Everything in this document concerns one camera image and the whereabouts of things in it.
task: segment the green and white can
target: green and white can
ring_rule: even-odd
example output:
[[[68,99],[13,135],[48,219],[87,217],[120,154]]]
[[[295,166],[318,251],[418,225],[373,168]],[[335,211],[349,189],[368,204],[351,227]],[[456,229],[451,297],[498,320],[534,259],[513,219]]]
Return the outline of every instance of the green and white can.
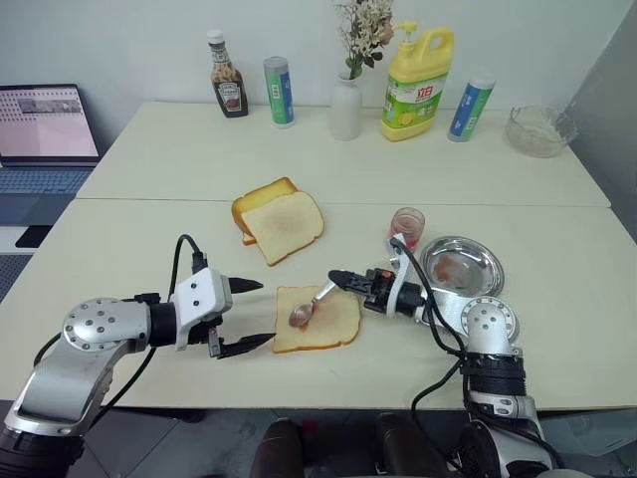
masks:
[[[295,123],[292,106],[292,87],[288,60],[283,57],[270,57],[263,62],[266,74],[266,87],[272,110],[272,121],[276,127],[290,127]]]

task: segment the white wall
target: white wall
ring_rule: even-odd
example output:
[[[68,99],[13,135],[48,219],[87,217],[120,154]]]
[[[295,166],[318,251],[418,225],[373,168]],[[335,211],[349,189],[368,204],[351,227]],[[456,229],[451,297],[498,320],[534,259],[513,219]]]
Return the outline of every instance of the white wall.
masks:
[[[456,58],[443,107],[473,66],[498,78],[492,109],[574,95],[632,0],[395,0],[394,19],[449,25]],[[327,105],[343,69],[330,0],[0,0],[0,84],[75,82],[109,144],[140,102],[213,101],[205,33],[224,30],[249,99],[267,100],[262,61],[290,61],[297,105]],[[388,49],[395,49],[396,41]],[[379,106],[383,61],[362,79]]]

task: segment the slice of bread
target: slice of bread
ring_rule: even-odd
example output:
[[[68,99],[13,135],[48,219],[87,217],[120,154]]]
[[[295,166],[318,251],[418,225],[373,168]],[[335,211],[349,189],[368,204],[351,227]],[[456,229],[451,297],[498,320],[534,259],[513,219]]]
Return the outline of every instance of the slice of bread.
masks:
[[[239,199],[235,199],[232,202],[232,217],[239,229],[246,234],[250,234],[250,229],[241,217],[244,212],[261,207],[277,197],[297,191],[297,187],[293,185],[288,177],[281,177],[266,186],[250,191]]]
[[[253,244],[256,244],[256,243],[257,243],[257,241],[255,240],[255,238],[254,238],[254,237],[252,237],[250,234],[248,234],[248,233],[246,233],[246,232],[244,232],[244,233],[243,233],[243,239],[242,239],[242,241],[243,241],[243,245],[244,245],[244,246],[251,246],[251,245],[253,245]]]
[[[319,207],[302,191],[277,197],[241,216],[269,266],[312,244],[323,231]]]
[[[303,328],[292,327],[290,313],[300,304],[308,304],[319,286],[280,287],[277,290],[277,322],[272,352],[329,349],[349,344],[358,334],[360,307],[350,292],[333,290],[317,304],[315,312]]]

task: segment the yellow detergent bottle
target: yellow detergent bottle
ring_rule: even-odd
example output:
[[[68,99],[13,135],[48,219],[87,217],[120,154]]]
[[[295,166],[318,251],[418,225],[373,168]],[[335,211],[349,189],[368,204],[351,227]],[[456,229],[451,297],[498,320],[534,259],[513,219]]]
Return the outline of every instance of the yellow detergent bottle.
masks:
[[[454,58],[454,34],[447,27],[434,28],[411,43],[418,30],[414,21],[394,26],[404,30],[407,39],[400,43],[389,66],[381,128],[384,136],[399,141],[426,131],[431,126],[442,89]]]

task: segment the dish soap bottle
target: dish soap bottle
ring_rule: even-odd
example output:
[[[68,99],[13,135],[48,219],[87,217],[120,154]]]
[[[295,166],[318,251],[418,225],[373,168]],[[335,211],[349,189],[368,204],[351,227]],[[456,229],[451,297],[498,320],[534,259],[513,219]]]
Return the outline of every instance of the dish soap bottle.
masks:
[[[221,30],[208,31],[208,45],[212,52],[212,69],[210,80],[217,102],[226,118],[244,117],[248,114],[248,100],[243,77],[230,61],[226,51],[226,42]]]
[[[389,66],[389,83],[382,112],[383,135],[399,141],[426,131],[431,126],[442,89],[454,58],[454,34],[447,27],[422,34],[416,43],[411,34],[418,29],[414,21],[394,26],[407,38],[400,43]]]

